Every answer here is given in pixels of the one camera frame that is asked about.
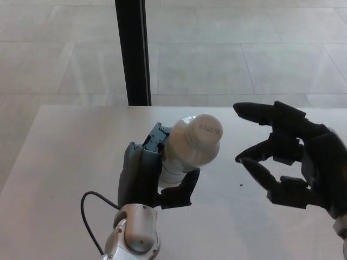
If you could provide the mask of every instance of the white table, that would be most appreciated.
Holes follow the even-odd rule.
[[[347,110],[306,111],[347,141]],[[221,150],[202,168],[192,206],[158,208],[157,259],[343,259],[343,241],[324,210],[272,205],[234,162],[239,152],[267,139],[269,127],[239,119],[232,108],[73,106],[43,106],[38,113],[0,196],[0,259],[97,259],[81,219],[83,193],[95,190],[116,201],[128,143],[144,141],[158,121],[172,126],[201,113],[221,120]],[[277,177],[300,176],[299,164],[265,164]],[[86,200],[86,216],[101,245],[114,214],[98,198]]]

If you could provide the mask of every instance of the wire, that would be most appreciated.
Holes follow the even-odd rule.
[[[91,228],[89,227],[89,224],[88,224],[88,221],[86,219],[86,214],[85,214],[85,200],[86,200],[86,197],[88,195],[94,195],[94,196],[97,196],[98,198],[102,199],[104,202],[106,202],[108,205],[110,205],[111,207],[117,209],[117,210],[120,210],[120,207],[118,205],[116,205],[115,203],[113,203],[112,201],[110,201],[109,199],[106,199],[103,195],[95,192],[95,191],[88,191],[86,192],[83,196],[82,196],[82,199],[81,199],[81,215],[82,215],[82,219],[83,219],[83,222],[86,226],[86,229],[90,235],[90,237],[92,238],[94,244],[97,246],[99,252],[101,255],[104,254],[103,250],[101,249],[97,239],[95,238]]]

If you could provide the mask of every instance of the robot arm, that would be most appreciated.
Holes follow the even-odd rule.
[[[118,205],[113,231],[99,260],[154,259],[160,250],[154,209],[191,205],[190,196],[200,175],[197,168],[176,187],[158,193],[162,149],[171,129],[157,123],[141,145],[131,142],[124,154],[118,185]]]
[[[305,113],[279,101],[274,105],[236,103],[238,116],[272,127],[268,140],[240,153],[251,176],[278,205],[305,209],[308,204],[324,208],[336,220],[334,229],[347,247],[347,149],[338,135],[324,125],[308,121]],[[301,163],[304,179],[282,176],[277,181],[259,162]]]

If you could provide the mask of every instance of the floor tile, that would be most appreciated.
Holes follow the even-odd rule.
[[[345,0],[297,0],[299,7],[347,7]]]
[[[201,42],[279,42],[263,8],[198,8]]]
[[[118,41],[118,25],[112,6],[56,6],[40,36],[42,41]]]
[[[0,190],[43,104],[104,105],[106,95],[0,95]]]
[[[208,105],[210,107],[232,107],[237,102],[255,102],[264,104],[274,104],[281,101],[293,107],[309,107],[310,103],[304,94],[286,95],[208,95]]]
[[[92,0],[93,5],[111,5],[114,6],[114,0]],[[160,6],[160,0],[145,0],[146,7]]]
[[[149,44],[150,79],[158,89],[158,46]],[[119,43],[77,43],[59,93],[126,94]]]
[[[331,8],[269,8],[283,42],[347,42],[347,24]]]
[[[336,8],[336,12],[347,23],[347,8]]]
[[[57,93],[74,43],[0,42],[0,93]]]
[[[206,95],[152,95],[153,106],[206,107]]]
[[[257,94],[347,93],[321,44],[243,44]]]
[[[113,107],[128,106],[128,97],[126,94],[123,94],[123,95],[108,94],[106,105],[113,106]]]
[[[0,0],[0,4],[8,5],[90,5],[93,0]]]
[[[346,43],[330,43],[324,45],[335,65],[347,80],[347,44]]]
[[[162,7],[229,7],[230,0],[160,0]]]
[[[253,94],[239,44],[164,44],[159,94]]]
[[[36,41],[53,6],[2,5],[0,41]]]
[[[297,7],[295,0],[230,0],[233,7]]]
[[[161,0],[167,7],[297,7],[295,0]]]
[[[148,42],[198,42],[195,8],[146,8]]]
[[[347,108],[347,95],[307,95],[312,107]]]

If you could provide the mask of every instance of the plastic bottle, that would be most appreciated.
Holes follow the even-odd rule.
[[[185,174],[208,164],[218,154],[223,128],[212,115],[189,116],[172,128],[163,151],[161,186],[174,186]]]

